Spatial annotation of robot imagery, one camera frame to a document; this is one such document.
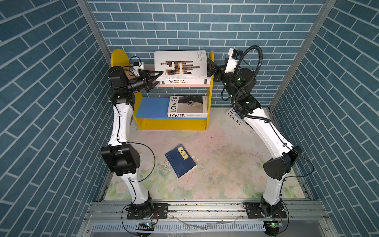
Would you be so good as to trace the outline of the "Heritage Cultural book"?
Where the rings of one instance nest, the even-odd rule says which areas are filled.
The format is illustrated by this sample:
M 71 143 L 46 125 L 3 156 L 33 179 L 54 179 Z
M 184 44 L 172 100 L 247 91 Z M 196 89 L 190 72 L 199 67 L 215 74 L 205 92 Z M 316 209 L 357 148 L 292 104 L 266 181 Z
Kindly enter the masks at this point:
M 210 78 L 192 78 L 192 77 L 159 77 L 161 85 L 209 85 Z

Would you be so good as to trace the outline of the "white brown-pattern book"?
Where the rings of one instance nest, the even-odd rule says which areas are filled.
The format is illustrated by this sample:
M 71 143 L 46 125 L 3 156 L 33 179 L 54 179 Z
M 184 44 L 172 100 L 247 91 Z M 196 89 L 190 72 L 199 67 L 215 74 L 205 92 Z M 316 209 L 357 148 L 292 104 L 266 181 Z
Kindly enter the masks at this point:
M 207 77 L 207 54 L 204 50 L 156 51 L 154 53 L 156 71 L 164 77 Z

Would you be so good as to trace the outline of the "white LOVER book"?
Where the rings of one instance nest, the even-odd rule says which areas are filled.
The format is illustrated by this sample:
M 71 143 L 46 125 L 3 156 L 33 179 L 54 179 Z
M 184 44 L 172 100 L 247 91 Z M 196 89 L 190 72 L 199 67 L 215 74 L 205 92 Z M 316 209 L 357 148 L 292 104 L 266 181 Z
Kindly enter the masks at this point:
M 171 96 L 169 100 L 169 118 L 206 118 L 208 103 L 206 96 Z

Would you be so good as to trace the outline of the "navy blue book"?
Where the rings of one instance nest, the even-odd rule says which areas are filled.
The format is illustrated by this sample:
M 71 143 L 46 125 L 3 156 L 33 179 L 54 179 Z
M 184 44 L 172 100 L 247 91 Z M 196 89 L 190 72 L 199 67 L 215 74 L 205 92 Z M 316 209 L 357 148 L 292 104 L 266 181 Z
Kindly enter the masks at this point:
M 189 155 L 183 144 L 179 144 L 171 151 L 165 154 L 174 172 L 181 178 L 191 170 L 197 167 L 196 163 Z

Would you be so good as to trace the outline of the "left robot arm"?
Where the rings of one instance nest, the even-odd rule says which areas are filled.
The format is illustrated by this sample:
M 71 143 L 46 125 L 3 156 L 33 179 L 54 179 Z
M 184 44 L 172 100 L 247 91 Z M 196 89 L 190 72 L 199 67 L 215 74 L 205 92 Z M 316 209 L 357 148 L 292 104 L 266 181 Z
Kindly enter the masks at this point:
M 109 69 L 109 80 L 113 87 L 110 103 L 113 106 L 113 128 L 107 146 L 101 148 L 101 156 L 109 170 L 119 176 L 127 185 L 134 212 L 153 211 L 153 201 L 149 191 L 138 180 L 141 159 L 138 151 L 129 141 L 128 135 L 134 115 L 135 94 L 141 89 L 150 91 L 158 84 L 160 71 L 138 70 L 138 76 L 129 80 L 126 67 L 113 66 Z

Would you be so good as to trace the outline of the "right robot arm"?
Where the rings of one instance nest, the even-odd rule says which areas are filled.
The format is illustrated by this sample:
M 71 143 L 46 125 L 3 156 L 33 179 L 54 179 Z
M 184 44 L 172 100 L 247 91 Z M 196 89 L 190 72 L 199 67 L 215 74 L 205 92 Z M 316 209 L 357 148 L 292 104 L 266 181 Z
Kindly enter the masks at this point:
M 243 68 L 241 63 L 254 50 L 258 53 L 256 68 Z M 263 164 L 267 180 L 261 206 L 274 208 L 281 202 L 284 180 L 302 154 L 302 149 L 293 146 L 280 134 L 261 104 L 251 94 L 263 62 L 262 49 L 257 45 L 245 51 L 230 48 L 228 56 L 225 66 L 218 66 L 213 60 L 207 59 L 207 76 L 213 77 L 216 82 L 222 82 L 234 111 L 254 129 L 270 151 L 271 159 Z

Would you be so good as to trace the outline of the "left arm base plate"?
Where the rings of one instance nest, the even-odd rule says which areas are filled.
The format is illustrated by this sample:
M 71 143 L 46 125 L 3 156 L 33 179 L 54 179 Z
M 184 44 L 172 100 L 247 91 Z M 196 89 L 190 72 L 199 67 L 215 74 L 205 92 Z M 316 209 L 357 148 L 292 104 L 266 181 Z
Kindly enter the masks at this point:
M 127 207 L 128 220 L 167 219 L 168 203 L 142 203 Z

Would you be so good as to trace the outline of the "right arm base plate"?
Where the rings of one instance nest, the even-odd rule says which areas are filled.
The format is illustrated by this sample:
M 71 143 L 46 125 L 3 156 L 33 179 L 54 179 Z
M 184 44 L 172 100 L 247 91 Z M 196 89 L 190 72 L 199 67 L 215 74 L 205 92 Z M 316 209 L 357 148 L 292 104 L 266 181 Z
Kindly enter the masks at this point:
M 269 205 L 265 201 L 244 202 L 242 206 L 249 219 L 269 219 L 274 217 L 287 218 L 287 211 L 282 201 L 279 201 L 276 205 Z

